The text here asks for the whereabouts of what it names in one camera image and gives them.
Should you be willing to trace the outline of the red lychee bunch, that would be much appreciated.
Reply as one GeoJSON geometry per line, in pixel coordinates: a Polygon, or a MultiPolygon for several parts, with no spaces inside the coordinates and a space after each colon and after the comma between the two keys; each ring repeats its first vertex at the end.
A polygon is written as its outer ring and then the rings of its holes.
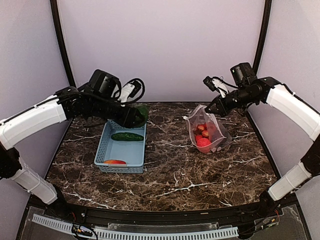
{"type": "Polygon", "coordinates": [[[206,124],[198,124],[194,130],[194,137],[195,137],[196,142],[198,139],[201,139],[201,138],[209,139],[209,132],[207,130],[207,125],[206,124]]]}

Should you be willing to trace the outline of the clear zip top bag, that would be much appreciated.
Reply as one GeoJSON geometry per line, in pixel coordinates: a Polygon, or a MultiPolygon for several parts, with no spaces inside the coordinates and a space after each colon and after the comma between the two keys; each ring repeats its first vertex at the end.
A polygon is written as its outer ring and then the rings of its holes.
{"type": "Polygon", "coordinates": [[[191,143],[203,154],[219,152],[231,144],[232,137],[214,114],[205,111],[205,105],[198,105],[186,122],[191,143]]]}

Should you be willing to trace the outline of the red apple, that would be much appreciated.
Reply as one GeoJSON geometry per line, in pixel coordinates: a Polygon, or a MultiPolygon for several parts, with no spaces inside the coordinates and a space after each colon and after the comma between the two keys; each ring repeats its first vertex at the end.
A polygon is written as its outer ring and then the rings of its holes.
{"type": "Polygon", "coordinates": [[[198,148],[205,148],[211,144],[211,141],[208,138],[202,137],[199,138],[196,142],[198,148]]]}

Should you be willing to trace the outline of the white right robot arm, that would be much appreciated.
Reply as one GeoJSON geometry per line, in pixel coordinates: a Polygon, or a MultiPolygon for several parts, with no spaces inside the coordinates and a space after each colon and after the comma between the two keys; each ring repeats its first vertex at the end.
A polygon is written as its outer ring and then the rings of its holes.
{"type": "Polygon", "coordinates": [[[273,77],[252,79],[225,96],[218,94],[205,111],[225,117],[248,107],[281,174],[255,205],[255,213],[266,217],[274,202],[320,175],[320,113],[273,77]]]}

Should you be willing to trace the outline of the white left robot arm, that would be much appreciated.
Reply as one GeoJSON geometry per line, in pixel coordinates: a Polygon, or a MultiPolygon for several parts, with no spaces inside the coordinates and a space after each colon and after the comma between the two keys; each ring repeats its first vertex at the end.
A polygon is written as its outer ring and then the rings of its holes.
{"type": "Polygon", "coordinates": [[[31,169],[16,145],[24,139],[75,117],[112,120],[121,127],[137,128],[146,117],[129,102],[102,97],[85,88],[66,87],[45,100],[0,122],[0,177],[10,179],[38,197],[60,218],[67,218],[70,206],[58,190],[31,169]]]}

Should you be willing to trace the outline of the green cucumber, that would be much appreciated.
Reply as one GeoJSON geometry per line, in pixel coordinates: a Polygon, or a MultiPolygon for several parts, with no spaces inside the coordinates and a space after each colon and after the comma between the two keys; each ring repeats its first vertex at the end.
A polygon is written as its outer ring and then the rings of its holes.
{"type": "Polygon", "coordinates": [[[144,140],[144,137],[132,132],[118,132],[112,134],[111,139],[114,141],[140,142],[144,140]]]}

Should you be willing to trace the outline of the blue perforated plastic basket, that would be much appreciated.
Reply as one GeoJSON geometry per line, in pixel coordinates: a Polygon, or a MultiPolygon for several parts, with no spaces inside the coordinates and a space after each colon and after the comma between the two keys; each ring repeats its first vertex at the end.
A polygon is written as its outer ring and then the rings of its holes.
{"type": "Polygon", "coordinates": [[[103,128],[95,154],[94,164],[103,173],[142,174],[145,163],[145,146],[147,126],[124,128],[109,120],[103,128]],[[135,133],[144,137],[143,141],[115,141],[111,135],[115,133],[135,133]],[[104,164],[107,160],[121,160],[124,164],[104,164]]]}

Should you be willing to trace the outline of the black motor box left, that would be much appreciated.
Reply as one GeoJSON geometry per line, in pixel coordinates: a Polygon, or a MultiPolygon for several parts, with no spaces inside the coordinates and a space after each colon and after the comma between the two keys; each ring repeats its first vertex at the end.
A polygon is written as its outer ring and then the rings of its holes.
{"type": "Polygon", "coordinates": [[[94,95],[106,99],[111,98],[115,89],[121,87],[119,78],[100,69],[94,71],[88,85],[94,95]]]}

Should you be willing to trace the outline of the black motor box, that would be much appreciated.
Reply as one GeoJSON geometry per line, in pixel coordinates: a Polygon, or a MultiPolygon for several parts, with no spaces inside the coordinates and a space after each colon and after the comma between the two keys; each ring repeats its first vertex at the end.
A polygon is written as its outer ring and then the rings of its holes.
{"type": "Polygon", "coordinates": [[[236,86],[239,88],[249,86],[257,79],[257,75],[249,62],[242,62],[233,66],[230,72],[236,86]]]}
{"type": "Polygon", "coordinates": [[[115,89],[121,87],[119,78],[100,69],[94,71],[88,85],[94,95],[106,99],[111,98],[115,89]]]}

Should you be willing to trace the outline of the black motor box right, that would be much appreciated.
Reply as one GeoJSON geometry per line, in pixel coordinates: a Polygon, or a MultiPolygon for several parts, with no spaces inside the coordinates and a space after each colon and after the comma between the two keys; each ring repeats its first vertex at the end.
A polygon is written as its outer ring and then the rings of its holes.
{"type": "Polygon", "coordinates": [[[257,75],[249,62],[242,62],[233,66],[230,72],[236,86],[239,88],[249,86],[257,79],[257,75]]]}

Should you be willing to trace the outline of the orange red chili pepper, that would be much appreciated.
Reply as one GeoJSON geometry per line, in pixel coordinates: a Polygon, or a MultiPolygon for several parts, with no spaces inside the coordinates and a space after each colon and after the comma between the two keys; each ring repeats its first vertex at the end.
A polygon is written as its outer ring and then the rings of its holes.
{"type": "Polygon", "coordinates": [[[127,163],[123,160],[106,160],[103,162],[104,164],[108,165],[126,165],[127,163]]]}

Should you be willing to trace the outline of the black enclosure frame post right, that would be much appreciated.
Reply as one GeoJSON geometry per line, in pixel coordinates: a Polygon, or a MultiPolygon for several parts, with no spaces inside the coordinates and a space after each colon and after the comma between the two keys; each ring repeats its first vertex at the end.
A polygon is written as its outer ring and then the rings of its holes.
{"type": "Polygon", "coordinates": [[[261,21],[261,27],[260,27],[257,47],[256,47],[256,51],[255,51],[253,66],[252,66],[255,74],[258,73],[259,66],[260,66],[261,59],[262,59],[262,55],[263,55],[263,50],[264,50],[264,46],[265,46],[265,42],[266,42],[268,26],[269,26],[269,21],[270,21],[271,9],[272,9],[272,0],[265,0],[262,21],[261,21]]]}

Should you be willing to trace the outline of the black enclosure frame post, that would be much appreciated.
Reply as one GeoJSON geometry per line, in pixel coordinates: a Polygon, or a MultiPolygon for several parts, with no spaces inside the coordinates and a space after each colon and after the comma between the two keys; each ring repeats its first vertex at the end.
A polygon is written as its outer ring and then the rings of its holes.
{"type": "Polygon", "coordinates": [[[272,0],[265,0],[262,21],[261,21],[261,27],[260,27],[257,47],[256,47],[256,51],[255,51],[253,66],[252,66],[255,74],[258,73],[259,66],[260,66],[261,59],[262,59],[262,55],[263,55],[263,50],[264,50],[264,46],[265,46],[265,42],[266,42],[268,26],[269,26],[269,21],[270,21],[271,9],[272,9],[272,0]]]}
{"type": "Polygon", "coordinates": [[[76,82],[74,79],[72,67],[70,64],[69,56],[67,53],[67,48],[66,48],[66,43],[65,43],[65,38],[64,38],[64,33],[62,29],[62,21],[60,18],[60,11],[59,11],[59,6],[58,6],[58,1],[57,0],[50,0],[50,8],[51,8],[51,15],[52,15],[52,20],[53,20],[53,25],[54,25],[54,30],[55,30],[55,35],[59,47],[59,52],[62,60],[62,64],[64,67],[64,71],[68,80],[68,83],[70,86],[75,87],[76,82]]]}

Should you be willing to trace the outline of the black front rail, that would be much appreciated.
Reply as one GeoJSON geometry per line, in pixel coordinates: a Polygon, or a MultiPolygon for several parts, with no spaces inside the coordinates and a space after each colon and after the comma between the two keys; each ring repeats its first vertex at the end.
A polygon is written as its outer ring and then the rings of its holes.
{"type": "Polygon", "coordinates": [[[91,228],[113,228],[120,225],[132,229],[138,226],[213,229],[232,226],[239,227],[241,234],[248,235],[262,225],[279,222],[284,214],[284,207],[292,203],[293,200],[293,196],[286,197],[278,207],[274,207],[264,217],[261,217],[260,205],[257,202],[194,211],[126,211],[68,203],[65,206],[66,212],[62,213],[52,207],[45,206],[37,197],[32,196],[24,210],[24,217],[27,218],[29,214],[36,213],[91,228]]]}

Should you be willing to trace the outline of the black enclosure frame post left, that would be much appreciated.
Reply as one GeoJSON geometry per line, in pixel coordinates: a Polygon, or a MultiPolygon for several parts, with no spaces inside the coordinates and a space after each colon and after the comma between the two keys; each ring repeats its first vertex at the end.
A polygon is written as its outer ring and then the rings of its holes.
{"type": "Polygon", "coordinates": [[[58,1],[57,0],[50,0],[50,8],[51,8],[51,15],[52,15],[52,20],[53,20],[53,25],[54,25],[54,30],[55,30],[55,35],[59,47],[59,52],[62,60],[62,64],[64,67],[64,71],[68,80],[68,83],[70,86],[75,87],[76,82],[74,79],[72,67],[70,64],[69,56],[67,53],[67,48],[66,48],[66,43],[65,43],[65,38],[64,38],[64,33],[62,29],[62,21],[60,18],[60,11],[59,11],[59,6],[58,6],[58,1]]]}

